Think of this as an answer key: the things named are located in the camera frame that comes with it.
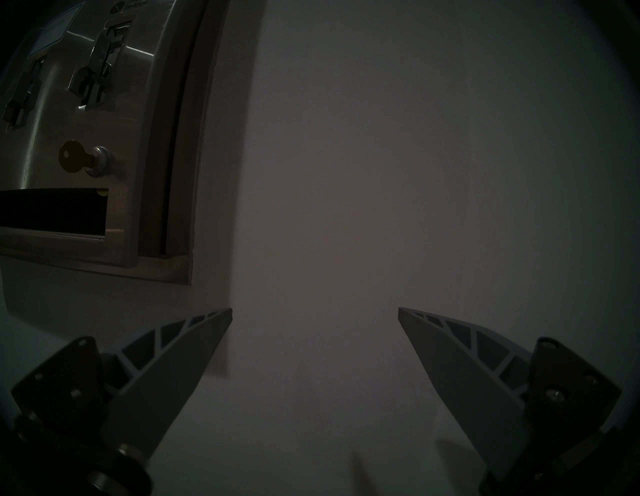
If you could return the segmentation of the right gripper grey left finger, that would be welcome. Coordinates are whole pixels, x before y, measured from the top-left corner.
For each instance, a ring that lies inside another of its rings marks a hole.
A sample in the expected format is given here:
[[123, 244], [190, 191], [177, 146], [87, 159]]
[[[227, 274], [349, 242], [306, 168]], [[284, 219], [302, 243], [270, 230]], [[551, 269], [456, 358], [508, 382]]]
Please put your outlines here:
[[83, 335], [11, 389], [24, 415], [65, 437], [133, 446], [149, 459], [191, 397], [232, 322], [232, 309], [145, 328], [100, 351]]

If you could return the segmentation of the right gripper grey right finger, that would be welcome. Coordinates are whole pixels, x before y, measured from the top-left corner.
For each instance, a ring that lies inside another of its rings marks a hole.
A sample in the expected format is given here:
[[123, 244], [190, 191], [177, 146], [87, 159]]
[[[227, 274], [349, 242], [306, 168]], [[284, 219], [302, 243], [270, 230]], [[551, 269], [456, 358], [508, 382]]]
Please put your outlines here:
[[527, 351], [491, 329], [406, 307], [397, 319], [487, 479], [545, 479], [599, 431], [622, 391], [552, 337]]

